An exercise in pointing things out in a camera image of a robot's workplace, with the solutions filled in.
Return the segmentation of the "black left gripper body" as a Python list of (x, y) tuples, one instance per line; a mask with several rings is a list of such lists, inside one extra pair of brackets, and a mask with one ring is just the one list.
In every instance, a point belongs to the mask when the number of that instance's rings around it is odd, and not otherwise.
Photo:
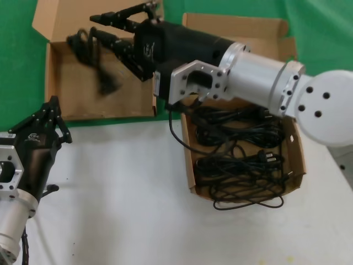
[(24, 167), (17, 188), (40, 200), (56, 154), (61, 148), (58, 133), (53, 128), (29, 127), (15, 136), (2, 135), (1, 145), (14, 146)]

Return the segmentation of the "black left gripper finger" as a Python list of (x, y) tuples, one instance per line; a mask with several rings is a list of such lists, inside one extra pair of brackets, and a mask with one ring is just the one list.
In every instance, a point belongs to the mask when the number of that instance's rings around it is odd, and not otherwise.
[(52, 96), (50, 100), (43, 103), (41, 108), (29, 115), (24, 120), (8, 130), (10, 134), (18, 134), (28, 128), (50, 128), (56, 129), (56, 97)]
[(51, 115), (52, 115), (51, 120), (55, 125), (55, 128), (58, 127), (62, 134), (61, 136), (58, 137), (60, 144), (63, 144), (63, 143), (71, 144), (72, 136), (61, 116), (61, 108), (60, 108), (60, 103), (57, 96), (51, 97)]

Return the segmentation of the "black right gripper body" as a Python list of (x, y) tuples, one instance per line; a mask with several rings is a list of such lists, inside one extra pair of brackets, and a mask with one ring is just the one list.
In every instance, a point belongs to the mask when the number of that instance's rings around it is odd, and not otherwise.
[(195, 60), (218, 66), (232, 44), (231, 40), (182, 25), (145, 20), (135, 26), (133, 58), (137, 69), (133, 74), (145, 81), (158, 71), (170, 81), (176, 68)]

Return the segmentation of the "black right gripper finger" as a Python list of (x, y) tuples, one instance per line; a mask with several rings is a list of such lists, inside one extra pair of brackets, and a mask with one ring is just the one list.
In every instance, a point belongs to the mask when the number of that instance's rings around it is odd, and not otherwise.
[(98, 30), (96, 27), (90, 29), (90, 35), (95, 38), (100, 45), (110, 50), (140, 81), (144, 82), (153, 77), (153, 71), (143, 68), (142, 65), (137, 62), (131, 42), (120, 39), (114, 34)]
[[(161, 20), (156, 14), (158, 5), (159, 3), (157, 1), (149, 1), (117, 12), (92, 15), (90, 16), (90, 21), (100, 25), (117, 28), (135, 35), (162, 35), (162, 29), (159, 27)], [(140, 13), (147, 14), (147, 19), (143, 22), (139, 23), (130, 19), (131, 16)]]

